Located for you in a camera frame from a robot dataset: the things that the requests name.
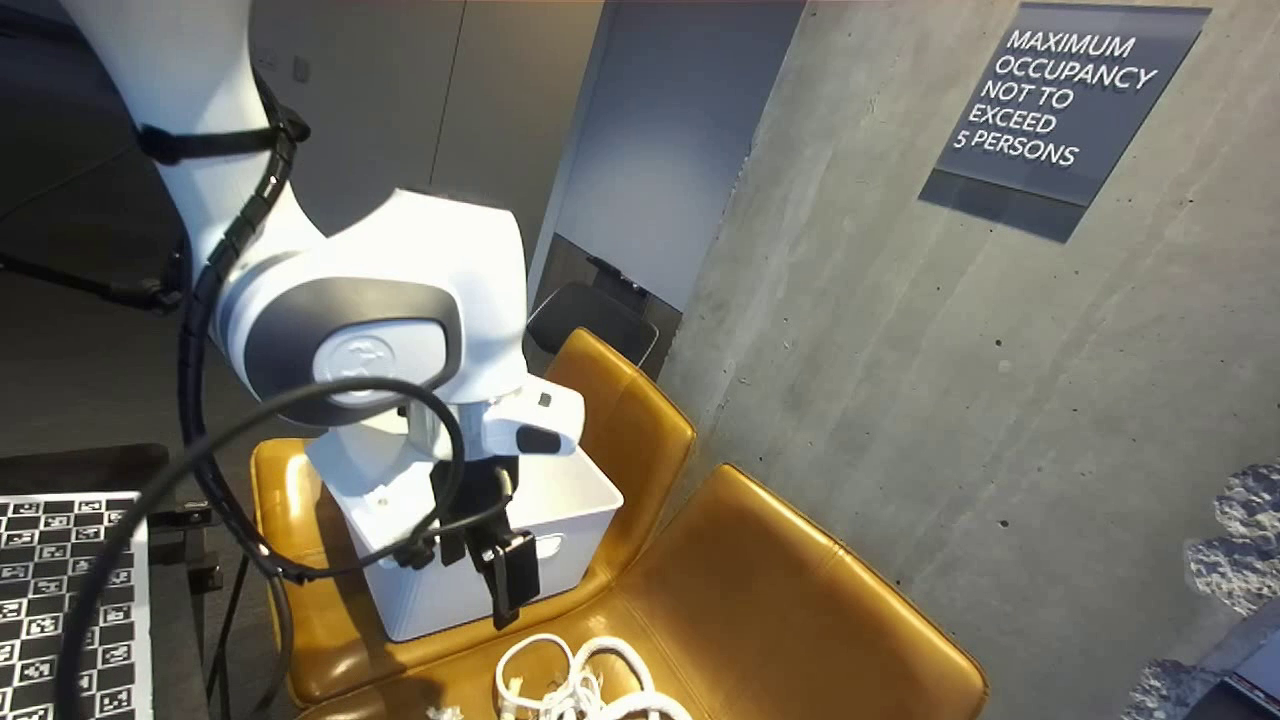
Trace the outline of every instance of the maximum occupancy sign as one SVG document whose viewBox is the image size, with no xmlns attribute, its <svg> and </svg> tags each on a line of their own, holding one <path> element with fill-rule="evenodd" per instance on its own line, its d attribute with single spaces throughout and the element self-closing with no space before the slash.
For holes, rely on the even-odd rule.
<svg viewBox="0 0 1280 720">
<path fill-rule="evenodd" d="M 1024 3 L 937 169 L 1088 206 L 1207 14 Z"/>
</svg>

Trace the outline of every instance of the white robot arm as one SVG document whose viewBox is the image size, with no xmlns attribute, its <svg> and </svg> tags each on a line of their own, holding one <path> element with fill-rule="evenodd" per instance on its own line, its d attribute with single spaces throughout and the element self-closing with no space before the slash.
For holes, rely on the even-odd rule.
<svg viewBox="0 0 1280 720">
<path fill-rule="evenodd" d="M 250 0 L 64 5 L 140 128 L 211 136 L 268 126 L 248 58 Z M 270 158 L 270 149 L 260 149 L 157 163 L 191 238 L 193 278 L 246 199 L 266 182 Z M 239 379 L 265 398 L 317 380 L 394 377 L 434 389 L 454 410 L 466 441 L 467 457 L 449 457 L 449 445 L 421 409 L 408 413 L 408 462 L 403 450 L 392 459 L 366 447 L 361 432 L 338 430 L 317 469 L 342 495 L 353 532 L 407 532 L 403 521 L 379 516 L 361 498 L 396 486 L 402 500 L 429 506 L 430 470 L 442 461 L 466 462 L 470 477 L 494 469 L 515 474 L 517 455 L 575 450 L 582 398 L 530 375 L 525 364 L 524 254 L 511 213 L 399 190 L 325 237 L 288 184 L 275 191 L 274 208 L 237 249 L 212 304 L 209 334 Z M 384 392 L 346 393 L 301 406 L 288 419 L 335 428 L 396 402 Z M 463 510 L 465 498 L 457 511 Z M 500 546 L 509 527 L 503 519 L 490 530 L 467 539 L 479 570 L 477 551 Z"/>
</svg>

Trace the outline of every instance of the chair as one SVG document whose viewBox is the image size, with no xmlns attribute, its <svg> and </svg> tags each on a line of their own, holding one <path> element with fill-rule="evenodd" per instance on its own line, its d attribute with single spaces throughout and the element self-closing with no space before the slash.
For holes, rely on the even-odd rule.
<svg viewBox="0 0 1280 720">
<path fill-rule="evenodd" d="M 387 639 L 362 575 L 289 585 L 294 651 L 289 691 L 314 705 L 563 615 L 595 597 L 639 555 L 689 456 L 689 420 L 632 364 L 586 331 L 570 336 L 547 378 L 586 402 L 581 446 L 623 495 L 582 583 L 532 603 L 500 633 L 488 619 L 406 643 Z M 257 527 L 280 552 L 312 564 L 355 559 L 338 506 L 307 461 L 306 441 L 271 439 L 252 457 Z"/>
<path fill-rule="evenodd" d="M 658 328 L 635 310 L 591 286 L 571 282 L 534 310 L 525 331 L 543 352 L 559 352 L 577 328 L 586 328 L 632 365 L 644 364 L 658 342 Z"/>
<path fill-rule="evenodd" d="M 556 633 L 571 650 L 631 643 L 657 688 L 695 719 L 973 720 L 982 669 L 838 541 L 740 470 L 721 465 L 608 591 L 585 606 L 316 706 L 303 720 L 424 717 L 458 706 L 493 717 L 493 673 L 517 641 Z M 507 676 L 540 697 L 563 676 L 535 644 Z M 637 689 L 598 657 L 604 700 Z"/>
</svg>

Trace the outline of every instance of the white cable bundle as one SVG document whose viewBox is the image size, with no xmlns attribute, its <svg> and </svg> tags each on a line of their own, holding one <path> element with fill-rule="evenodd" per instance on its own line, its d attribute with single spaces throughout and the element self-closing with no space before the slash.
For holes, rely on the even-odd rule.
<svg viewBox="0 0 1280 720">
<path fill-rule="evenodd" d="M 543 696 L 543 700 L 530 700 L 518 694 L 520 679 L 512 682 L 512 688 L 503 682 L 503 669 L 507 661 L 517 652 L 536 642 L 556 643 L 568 660 L 568 678 L 554 691 Z M 618 700 L 605 705 L 600 698 L 600 680 L 586 669 L 586 661 L 598 652 L 616 652 L 635 673 L 640 680 L 640 689 L 625 694 Z M 622 638 L 602 635 L 588 641 L 577 655 L 568 650 L 568 644 L 558 635 L 539 633 L 511 646 L 511 650 L 498 661 L 494 670 L 494 682 L 498 684 L 498 694 L 502 696 L 503 717 L 513 717 L 516 707 L 524 707 L 538 712 L 538 720 L 621 720 L 632 712 L 648 711 L 649 720 L 658 720 L 659 715 L 666 715 L 673 720 L 692 720 L 689 711 L 675 698 L 658 692 L 653 687 L 653 675 L 649 667 L 640 659 L 640 653 L 627 644 Z"/>
</svg>

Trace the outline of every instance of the white box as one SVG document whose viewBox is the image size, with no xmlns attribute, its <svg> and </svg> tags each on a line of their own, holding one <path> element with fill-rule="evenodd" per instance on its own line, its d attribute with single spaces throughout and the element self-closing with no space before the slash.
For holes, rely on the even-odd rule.
<svg viewBox="0 0 1280 720">
<path fill-rule="evenodd" d="M 520 487 L 507 506 L 507 516 L 512 528 L 530 530 L 536 538 L 541 585 L 538 600 L 582 582 L 613 512 L 621 506 L 622 493 L 581 448 L 566 457 L 520 457 Z M 365 544 L 360 533 L 351 537 L 360 555 L 375 550 Z M 366 568 L 365 580 L 394 642 L 493 612 L 489 588 L 470 557 L 448 568 L 436 557 L 421 570 L 399 568 L 388 560 Z"/>
</svg>

